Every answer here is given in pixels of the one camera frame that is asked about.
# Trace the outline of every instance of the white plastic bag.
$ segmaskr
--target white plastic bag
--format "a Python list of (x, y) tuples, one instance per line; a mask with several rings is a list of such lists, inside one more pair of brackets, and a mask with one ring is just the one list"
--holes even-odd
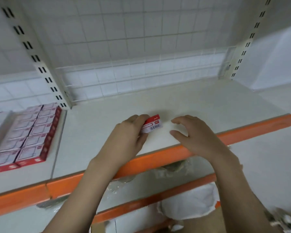
[(174, 220), (197, 218), (215, 210), (217, 201), (220, 201), (219, 192), (212, 182), (162, 200), (158, 211)]

